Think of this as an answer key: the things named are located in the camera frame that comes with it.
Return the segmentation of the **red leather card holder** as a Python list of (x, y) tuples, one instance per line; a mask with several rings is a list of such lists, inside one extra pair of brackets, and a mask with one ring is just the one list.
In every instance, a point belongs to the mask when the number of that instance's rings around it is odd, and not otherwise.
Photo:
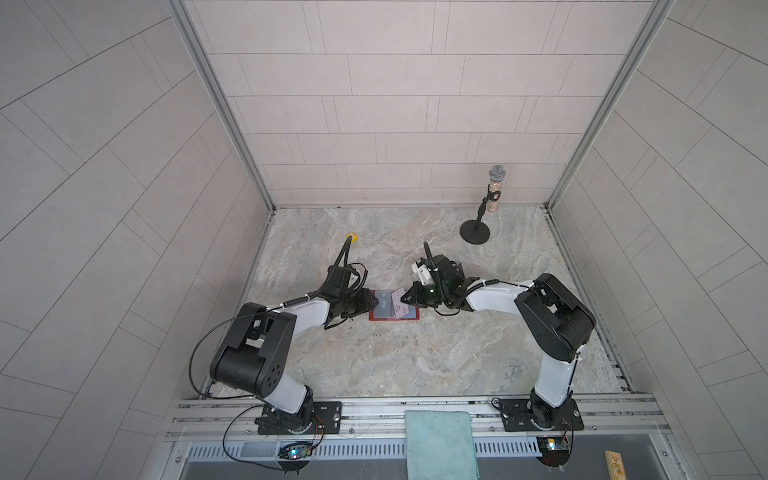
[(374, 299), (377, 301), (377, 305), (369, 312), (370, 321), (411, 321), (419, 320), (419, 309), (413, 305), (409, 305), (410, 313), (406, 318), (394, 319), (392, 317), (392, 300), (391, 294), (395, 290), (374, 290), (372, 292)]

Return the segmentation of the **pink VIP card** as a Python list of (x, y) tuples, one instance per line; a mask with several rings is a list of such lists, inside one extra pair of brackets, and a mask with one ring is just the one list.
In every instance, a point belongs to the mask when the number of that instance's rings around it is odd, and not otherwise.
[(391, 294), (392, 300), (392, 317), (394, 319), (406, 318), (410, 313), (410, 307), (408, 304), (402, 301), (402, 297), (405, 295), (405, 288), (401, 287), (395, 290)]

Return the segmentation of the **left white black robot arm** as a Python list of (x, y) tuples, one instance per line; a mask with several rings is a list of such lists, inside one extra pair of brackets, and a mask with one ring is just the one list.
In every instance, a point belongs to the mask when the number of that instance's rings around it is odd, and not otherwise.
[(245, 304), (210, 364), (212, 380), (262, 400), (273, 413), (264, 426), (299, 434), (313, 424), (313, 392), (285, 372), (293, 338), (308, 329), (328, 330), (365, 314), (378, 301), (365, 287), (360, 263), (331, 266), (319, 290), (268, 308)]

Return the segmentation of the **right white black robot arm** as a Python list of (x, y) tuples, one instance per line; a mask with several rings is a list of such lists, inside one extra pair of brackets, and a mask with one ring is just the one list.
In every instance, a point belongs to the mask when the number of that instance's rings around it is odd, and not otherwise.
[(596, 326), (593, 313), (557, 277), (544, 273), (527, 283), (466, 277), (462, 266), (443, 255), (412, 265), (418, 279), (402, 303), (453, 312), (495, 311), (522, 317), (543, 352), (538, 378), (527, 400), (491, 400), (504, 429), (582, 430), (572, 382), (584, 346)]

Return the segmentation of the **black microphone stand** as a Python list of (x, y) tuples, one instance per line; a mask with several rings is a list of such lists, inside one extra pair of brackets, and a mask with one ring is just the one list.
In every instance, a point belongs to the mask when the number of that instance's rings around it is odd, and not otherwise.
[(506, 176), (506, 170), (501, 165), (494, 165), (489, 171), (489, 183), (485, 197), (478, 207), (474, 220), (465, 221), (460, 226), (461, 238), (473, 245), (486, 243), (490, 238), (490, 228), (483, 222), (484, 215), (495, 211), (501, 197), (501, 184)]

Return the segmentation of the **left green circuit board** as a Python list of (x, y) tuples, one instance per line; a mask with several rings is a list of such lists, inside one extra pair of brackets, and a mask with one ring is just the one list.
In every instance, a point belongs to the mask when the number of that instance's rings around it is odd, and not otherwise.
[(290, 443), (280, 448), (278, 458), (286, 461), (302, 461), (312, 455), (313, 449), (314, 447), (311, 442)]

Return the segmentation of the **green circuit board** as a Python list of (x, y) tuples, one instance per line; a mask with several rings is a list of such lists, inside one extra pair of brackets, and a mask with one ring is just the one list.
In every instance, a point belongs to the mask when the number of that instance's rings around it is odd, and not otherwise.
[(537, 460), (547, 467), (564, 466), (571, 455), (571, 445), (564, 437), (537, 437), (541, 455)]
[(302, 461), (312, 455), (313, 449), (314, 447), (311, 442), (290, 443), (280, 448), (278, 458), (286, 461)]

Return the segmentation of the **teal folded cloth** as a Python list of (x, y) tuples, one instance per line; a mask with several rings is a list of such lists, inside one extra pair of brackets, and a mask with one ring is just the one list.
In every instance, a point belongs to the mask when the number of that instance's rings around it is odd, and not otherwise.
[(408, 479), (478, 479), (471, 417), (464, 411), (405, 412)]

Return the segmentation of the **right green circuit board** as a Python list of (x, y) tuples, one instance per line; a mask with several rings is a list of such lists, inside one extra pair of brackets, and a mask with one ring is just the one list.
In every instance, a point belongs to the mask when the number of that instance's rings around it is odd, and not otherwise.
[(571, 455), (571, 445), (564, 437), (537, 437), (541, 455), (537, 460), (547, 467), (564, 466)]

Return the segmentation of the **wooden block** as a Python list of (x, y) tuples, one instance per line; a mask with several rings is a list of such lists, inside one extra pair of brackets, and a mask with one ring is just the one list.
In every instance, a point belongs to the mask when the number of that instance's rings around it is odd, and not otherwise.
[(606, 466), (610, 480), (627, 480), (622, 455), (614, 451), (605, 451)]

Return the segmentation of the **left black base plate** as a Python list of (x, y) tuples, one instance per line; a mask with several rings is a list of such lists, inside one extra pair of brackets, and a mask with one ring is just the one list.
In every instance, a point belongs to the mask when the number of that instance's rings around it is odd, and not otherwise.
[(338, 434), (343, 404), (319, 401), (303, 405), (296, 414), (265, 406), (254, 420), (259, 435)]

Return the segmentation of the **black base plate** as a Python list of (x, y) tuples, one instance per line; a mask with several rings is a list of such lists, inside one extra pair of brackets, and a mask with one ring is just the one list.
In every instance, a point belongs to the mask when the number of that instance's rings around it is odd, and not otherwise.
[(319, 401), (303, 405), (296, 414), (265, 406), (254, 420), (259, 435), (338, 434), (343, 404)]
[(572, 396), (568, 396), (559, 407), (550, 406), (536, 395), (526, 399), (495, 397), (491, 406), (500, 413), (506, 432), (584, 429), (583, 419)]

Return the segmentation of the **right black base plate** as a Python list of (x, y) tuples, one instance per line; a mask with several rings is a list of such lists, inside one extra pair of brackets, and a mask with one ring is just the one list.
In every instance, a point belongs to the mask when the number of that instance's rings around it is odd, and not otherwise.
[(500, 413), (506, 432), (584, 429), (583, 419), (572, 396), (568, 396), (559, 407), (550, 406), (536, 395), (526, 399), (495, 397), (491, 406)]

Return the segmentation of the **aluminium mounting rail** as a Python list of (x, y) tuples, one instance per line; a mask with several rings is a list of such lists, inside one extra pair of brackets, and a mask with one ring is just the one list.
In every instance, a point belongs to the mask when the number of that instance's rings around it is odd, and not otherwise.
[(256, 400), (189, 400), (178, 404), (160, 437), (166, 441), (402, 438), (407, 417), (445, 412), (466, 415), (476, 437), (667, 434), (671, 430), (651, 394), (577, 394), (573, 399), (571, 416), (548, 431), (534, 425), (523, 395), (319, 399), (315, 410), (321, 424), (294, 430), (279, 426), (276, 414)]

